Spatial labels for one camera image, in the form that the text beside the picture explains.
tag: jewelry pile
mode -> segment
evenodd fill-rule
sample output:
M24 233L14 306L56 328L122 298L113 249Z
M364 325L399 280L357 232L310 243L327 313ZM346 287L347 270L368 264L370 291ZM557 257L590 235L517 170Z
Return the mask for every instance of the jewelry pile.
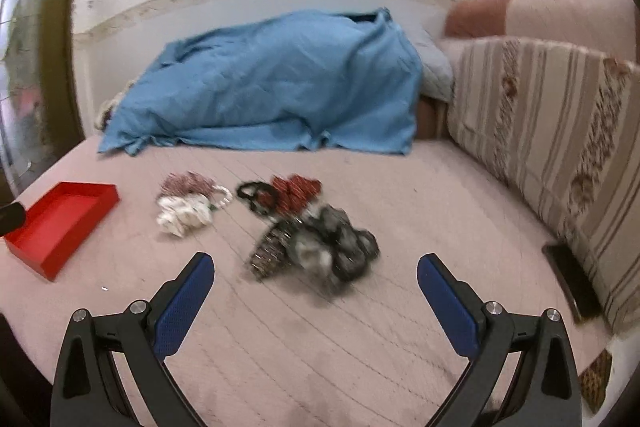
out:
M249 203L249 208L259 216L298 216L322 191L318 180L309 180L298 174L289 179L274 176L271 184L248 182L236 188L239 199Z
M222 194L219 201L216 194ZM169 174L160 185L156 219L163 232L184 237L188 230L212 223L212 210L225 208L233 200L228 188L196 172Z
M355 230L345 211L327 205L318 217L278 221L260 240L248 266L258 280L298 266L320 282L348 283L379 255L372 233Z

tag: red tray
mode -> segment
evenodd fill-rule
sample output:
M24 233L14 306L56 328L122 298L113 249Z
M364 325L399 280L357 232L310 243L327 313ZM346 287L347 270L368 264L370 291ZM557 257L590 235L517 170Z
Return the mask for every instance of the red tray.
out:
M25 224L4 240L23 263L52 281L119 200L115 185L60 182L27 210Z

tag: bracelet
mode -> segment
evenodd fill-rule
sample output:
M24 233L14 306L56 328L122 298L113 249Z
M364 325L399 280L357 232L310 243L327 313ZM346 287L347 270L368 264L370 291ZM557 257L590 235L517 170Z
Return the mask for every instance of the bracelet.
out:
M225 197L222 198L220 201L211 201L210 203L210 208L215 208L216 210L222 210L222 208L225 208L229 203L231 203L231 201L234 200L234 195L231 193L231 190L229 190L226 187L223 187L222 185L213 185L213 187L211 187L213 192L217 192L218 194L224 194Z
M271 196L271 204L268 206L263 203L258 203L258 195L260 195L261 192L266 192ZM280 195L276 188L264 182L247 182L238 185L236 195L241 200L249 201L251 211L260 216L271 216L278 207L280 200Z

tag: pink bedspread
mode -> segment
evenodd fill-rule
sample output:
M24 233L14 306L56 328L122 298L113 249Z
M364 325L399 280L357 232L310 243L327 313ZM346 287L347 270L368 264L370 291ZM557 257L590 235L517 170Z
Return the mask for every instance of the pink bedspread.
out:
M409 156L233 152L149 148L98 157L98 137L74 151L21 197L27 206L58 181L113 183L122 201L50 283L1 247L0 310L43 374L53 379L75 309L123 311L173 279L195 251L216 281L179 353L167 366L204 421L230 427L422 427L465 367L418 289L415 267L434 251L485 300L508 311L559 309L578 371L606 345L602 320L576 327L540 248L550 234L527 207L447 142L416 142ZM234 201L212 227L178 239L156 225L158 187L193 170L228 188L293 172L318 178L324 198L378 238L372 273L326 298L299 273L264 283L244 261L267 224ZM140 423L154 425L119 367ZM509 367L514 367L510 355ZM510 375L498 381L504 395Z

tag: blue blanket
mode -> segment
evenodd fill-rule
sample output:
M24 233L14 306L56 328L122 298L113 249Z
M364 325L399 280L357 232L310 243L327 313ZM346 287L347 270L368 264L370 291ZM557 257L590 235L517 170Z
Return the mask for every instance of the blue blanket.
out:
M408 153L422 63L386 9L315 10L168 44L113 114L99 152L149 143Z

